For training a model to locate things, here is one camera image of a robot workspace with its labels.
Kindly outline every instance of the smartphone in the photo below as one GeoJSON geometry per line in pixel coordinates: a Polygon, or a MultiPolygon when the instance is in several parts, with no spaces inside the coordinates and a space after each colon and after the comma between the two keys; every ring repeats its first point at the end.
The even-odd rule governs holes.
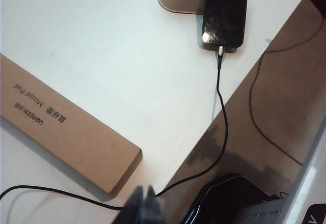
{"type": "Polygon", "coordinates": [[[238,48],[243,44],[247,0],[204,0],[202,41],[238,48]]]}

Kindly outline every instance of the dark floor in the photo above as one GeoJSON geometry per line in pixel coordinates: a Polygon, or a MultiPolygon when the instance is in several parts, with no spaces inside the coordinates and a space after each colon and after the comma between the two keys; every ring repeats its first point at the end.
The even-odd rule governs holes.
{"type": "MultiPolygon", "coordinates": [[[[269,50],[300,43],[320,26],[321,14],[302,0],[282,27],[269,50]]],[[[263,190],[289,192],[301,168],[254,127],[249,113],[249,90],[258,63],[226,104],[229,140],[222,161],[206,175],[183,183],[162,195],[168,223],[179,223],[200,188],[226,173],[244,175],[263,190]]],[[[253,89],[257,124],[284,151],[303,163],[326,114],[326,24],[308,43],[264,56],[253,89]]],[[[212,164],[224,139],[222,114],[214,120],[170,184],[212,164]]]]}

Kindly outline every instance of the cardboard box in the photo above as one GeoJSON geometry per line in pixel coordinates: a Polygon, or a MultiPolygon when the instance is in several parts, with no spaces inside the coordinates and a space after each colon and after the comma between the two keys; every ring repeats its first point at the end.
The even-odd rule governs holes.
{"type": "Polygon", "coordinates": [[[1,55],[1,116],[115,196],[139,162],[139,147],[1,55]]]}

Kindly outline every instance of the white desk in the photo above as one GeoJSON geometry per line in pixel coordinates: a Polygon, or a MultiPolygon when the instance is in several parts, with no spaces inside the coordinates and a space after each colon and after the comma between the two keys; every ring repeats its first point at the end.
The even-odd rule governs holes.
{"type": "MultiPolygon", "coordinates": [[[[299,2],[248,0],[244,45],[222,65],[225,102],[299,2]]],[[[215,54],[198,46],[196,15],[168,12],[157,0],[2,0],[1,17],[4,55],[142,148],[113,205],[136,185],[163,189],[221,110],[219,102],[213,109],[215,54]]],[[[2,127],[1,191],[35,184],[93,198],[74,171],[7,122],[2,127]]],[[[3,223],[110,223],[117,214],[19,190],[1,211],[3,223]]]]}

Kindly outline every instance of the black device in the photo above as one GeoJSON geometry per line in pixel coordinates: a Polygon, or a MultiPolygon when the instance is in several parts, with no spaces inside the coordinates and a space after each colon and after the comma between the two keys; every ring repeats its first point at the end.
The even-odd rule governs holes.
{"type": "Polygon", "coordinates": [[[205,0],[204,43],[238,48],[245,34],[247,0],[205,0]]]}
{"type": "Polygon", "coordinates": [[[275,199],[279,197],[269,196],[245,177],[229,174],[200,190],[181,223],[232,224],[241,208],[275,199]]]}

